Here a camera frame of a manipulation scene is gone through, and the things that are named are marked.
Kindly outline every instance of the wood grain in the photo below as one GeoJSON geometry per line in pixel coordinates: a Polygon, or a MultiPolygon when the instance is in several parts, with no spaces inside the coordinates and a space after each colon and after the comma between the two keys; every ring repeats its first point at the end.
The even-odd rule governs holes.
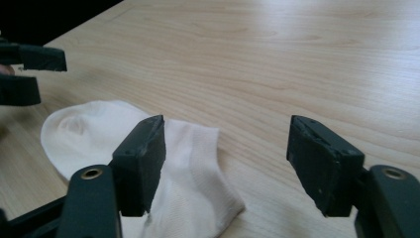
{"type": "Polygon", "coordinates": [[[219,163],[247,209],[222,237],[356,237],[325,219],[285,158],[290,116],[314,118],[420,178],[417,1],[126,0],[48,44],[68,72],[35,75],[43,103],[0,112],[0,207],[65,194],[40,131],[60,108],[125,100],[218,127],[219,163]]]}

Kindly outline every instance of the dark background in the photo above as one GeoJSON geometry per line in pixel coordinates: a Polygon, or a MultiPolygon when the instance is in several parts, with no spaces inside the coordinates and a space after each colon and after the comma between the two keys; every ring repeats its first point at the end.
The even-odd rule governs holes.
{"type": "Polygon", "coordinates": [[[122,0],[0,0],[1,37],[43,46],[122,0]]]}

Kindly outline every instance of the table surface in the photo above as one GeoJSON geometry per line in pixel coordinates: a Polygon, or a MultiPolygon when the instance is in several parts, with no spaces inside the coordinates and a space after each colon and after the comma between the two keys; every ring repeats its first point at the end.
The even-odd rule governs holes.
{"type": "Polygon", "coordinates": [[[407,1],[126,0],[48,43],[68,72],[0,112],[0,207],[66,193],[40,142],[46,118],[92,100],[220,128],[222,171],[246,203],[222,237],[356,237],[324,218],[286,160],[290,116],[322,122],[420,178],[420,5],[407,1]]]}

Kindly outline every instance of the white sock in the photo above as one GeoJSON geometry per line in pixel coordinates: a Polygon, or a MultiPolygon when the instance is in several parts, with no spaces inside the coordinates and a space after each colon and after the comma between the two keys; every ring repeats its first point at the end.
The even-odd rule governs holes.
{"type": "MultiPolygon", "coordinates": [[[[92,101],[61,109],[45,122],[41,141],[66,178],[112,153],[149,115],[123,101],[92,101]]],[[[166,160],[151,214],[122,217],[125,238],[217,237],[245,206],[217,164],[219,130],[165,120],[166,160]]]]}

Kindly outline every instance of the sock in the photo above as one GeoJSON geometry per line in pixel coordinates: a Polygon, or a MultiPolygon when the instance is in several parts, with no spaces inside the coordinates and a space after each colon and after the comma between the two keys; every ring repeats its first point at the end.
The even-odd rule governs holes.
{"type": "MultiPolygon", "coordinates": [[[[61,109],[44,123],[44,150],[66,179],[112,153],[149,115],[123,101],[92,101],[61,109]]],[[[150,214],[121,217],[123,236],[217,237],[245,208],[217,163],[217,128],[165,120],[166,160],[150,214]]]]}

